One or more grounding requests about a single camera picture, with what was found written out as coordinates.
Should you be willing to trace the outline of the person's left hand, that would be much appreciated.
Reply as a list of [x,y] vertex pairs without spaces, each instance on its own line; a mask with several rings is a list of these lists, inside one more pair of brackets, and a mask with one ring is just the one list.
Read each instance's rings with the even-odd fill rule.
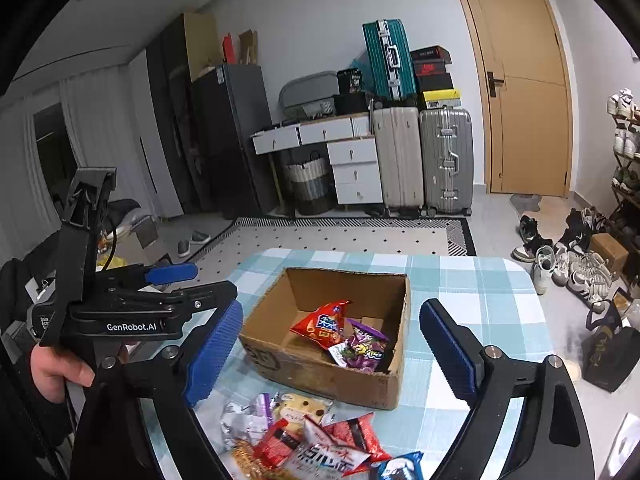
[[32,381],[40,394],[54,404],[65,400],[65,383],[90,388],[96,373],[73,352],[36,344],[29,358]]

